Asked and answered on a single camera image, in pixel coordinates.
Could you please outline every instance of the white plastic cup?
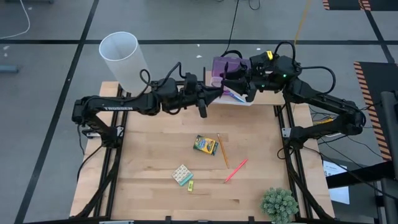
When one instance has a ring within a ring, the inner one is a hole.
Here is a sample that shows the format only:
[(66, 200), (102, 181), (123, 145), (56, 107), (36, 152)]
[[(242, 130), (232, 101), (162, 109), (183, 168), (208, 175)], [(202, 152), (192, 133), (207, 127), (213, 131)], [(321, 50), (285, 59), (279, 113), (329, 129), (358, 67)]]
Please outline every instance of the white plastic cup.
[(99, 45), (99, 54), (105, 60), (122, 88), (137, 96), (146, 87), (139, 77), (142, 69), (149, 71), (137, 38), (128, 32), (116, 32), (105, 37)]

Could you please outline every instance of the green plant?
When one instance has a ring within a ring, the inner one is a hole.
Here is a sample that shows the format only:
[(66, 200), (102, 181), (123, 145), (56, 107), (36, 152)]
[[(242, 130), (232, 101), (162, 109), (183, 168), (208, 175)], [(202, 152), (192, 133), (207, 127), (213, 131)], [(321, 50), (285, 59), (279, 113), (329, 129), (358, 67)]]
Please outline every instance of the green plant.
[(291, 191), (270, 188), (264, 194), (260, 208), (275, 224), (286, 224), (290, 221), (290, 216), (299, 211), (298, 205)]

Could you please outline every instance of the yellow pencil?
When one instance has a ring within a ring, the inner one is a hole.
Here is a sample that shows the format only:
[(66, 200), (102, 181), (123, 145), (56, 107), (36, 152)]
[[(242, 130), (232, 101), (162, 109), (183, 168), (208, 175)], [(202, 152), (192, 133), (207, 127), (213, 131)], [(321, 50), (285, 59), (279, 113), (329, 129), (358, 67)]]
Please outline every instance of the yellow pencil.
[(228, 159), (227, 159), (226, 154), (225, 154), (224, 145), (223, 145), (223, 142), (222, 142), (222, 140), (220, 138), (220, 134), (217, 133), (217, 136), (218, 136), (218, 140), (219, 140), (220, 145), (221, 145), (221, 150), (223, 151), (226, 167), (229, 168)]

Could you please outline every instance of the pencil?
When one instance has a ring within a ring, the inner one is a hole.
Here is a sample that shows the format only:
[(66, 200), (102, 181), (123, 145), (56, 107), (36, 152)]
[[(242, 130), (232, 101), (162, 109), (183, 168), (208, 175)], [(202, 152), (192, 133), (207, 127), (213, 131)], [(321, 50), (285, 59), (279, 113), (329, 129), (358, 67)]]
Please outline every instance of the pencil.
[(224, 181), (224, 184), (227, 182), (227, 181), (229, 181), (230, 180), (230, 178), (246, 163), (246, 161), (248, 161), (248, 159), (245, 159), (245, 160), (243, 160), (243, 162), (241, 162), (240, 163), (240, 165), (238, 166), (238, 168), (236, 168), (235, 170), (234, 170), (234, 172), (232, 172), (232, 174), (231, 175), (229, 175), (228, 177), (227, 177), (227, 179)]
[(217, 136), (218, 136), (218, 140), (219, 140), (220, 145), (221, 145), (221, 150), (223, 151), (226, 167), (229, 169), (228, 159), (227, 159), (226, 154), (225, 154), (224, 145), (223, 145), (223, 142), (221, 140), (220, 134), (217, 133)]

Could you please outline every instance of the red pen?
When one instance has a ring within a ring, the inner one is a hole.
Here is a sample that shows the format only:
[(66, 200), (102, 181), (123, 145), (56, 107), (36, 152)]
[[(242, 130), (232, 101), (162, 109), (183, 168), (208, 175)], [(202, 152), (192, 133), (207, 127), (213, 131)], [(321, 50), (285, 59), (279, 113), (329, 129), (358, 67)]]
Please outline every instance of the red pen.
[(238, 168), (236, 168), (234, 170), (234, 172), (232, 172), (231, 175), (228, 176), (228, 178), (224, 181), (224, 184), (230, 180), (230, 178), (246, 163), (246, 161), (248, 161), (247, 159), (243, 160), (243, 162), (240, 163), (240, 165), (238, 166)]

